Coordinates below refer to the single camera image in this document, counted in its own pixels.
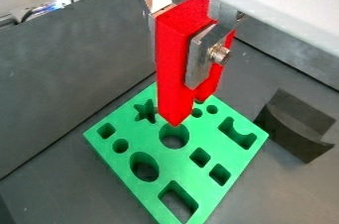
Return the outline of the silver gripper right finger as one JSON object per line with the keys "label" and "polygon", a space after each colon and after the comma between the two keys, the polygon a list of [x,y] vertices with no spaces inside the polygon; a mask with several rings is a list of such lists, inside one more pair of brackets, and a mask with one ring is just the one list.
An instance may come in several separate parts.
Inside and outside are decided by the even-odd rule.
{"label": "silver gripper right finger", "polygon": [[195,89],[208,78],[212,64],[224,65],[231,56],[227,36],[239,26],[244,13],[219,0],[209,0],[208,16],[216,20],[191,39],[185,85]]}

